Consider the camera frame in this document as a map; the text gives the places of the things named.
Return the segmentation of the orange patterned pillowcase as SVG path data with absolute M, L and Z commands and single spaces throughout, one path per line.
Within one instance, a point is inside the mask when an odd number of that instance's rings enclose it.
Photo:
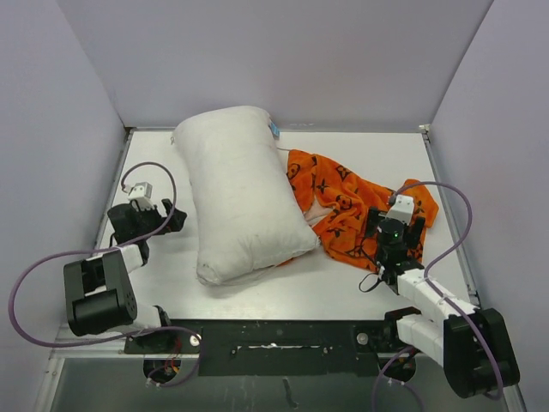
M 377 272 L 376 235 L 366 232 L 370 208 L 389 210 L 394 191 L 328 157 L 287 151 L 287 178 L 298 206 L 315 222 L 312 229 L 335 261 Z

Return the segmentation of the white pillow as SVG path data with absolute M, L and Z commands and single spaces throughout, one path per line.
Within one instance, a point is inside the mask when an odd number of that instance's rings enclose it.
M 204 112 L 181 122 L 172 136 L 196 209 L 201 283 L 227 285 L 318 247 L 267 111 L 234 106 Z

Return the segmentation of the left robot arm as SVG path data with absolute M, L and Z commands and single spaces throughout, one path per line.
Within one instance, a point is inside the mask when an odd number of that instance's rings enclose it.
M 169 199 L 162 205 L 166 216 L 157 207 L 141 209 L 134 202 L 110 208 L 107 217 L 117 242 L 113 250 L 64 266 L 67 320 L 76 336 L 145 332 L 143 340 L 154 352 L 172 347 L 175 332 L 166 311 L 139 304 L 130 281 L 130 273 L 148 263 L 149 234 L 176 233 L 184 227 L 187 214 Z

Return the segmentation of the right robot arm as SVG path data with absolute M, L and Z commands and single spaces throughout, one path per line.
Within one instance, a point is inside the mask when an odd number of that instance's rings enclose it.
M 428 355 L 461 398 L 518 384 L 521 374 L 502 314 L 457 298 L 425 276 L 413 255 L 424 226 L 424 218 L 407 212 L 368 211 L 365 233 L 377 242 L 378 280 L 412 303 L 408 312 L 386 314 L 384 345 L 394 351 L 411 345 Z

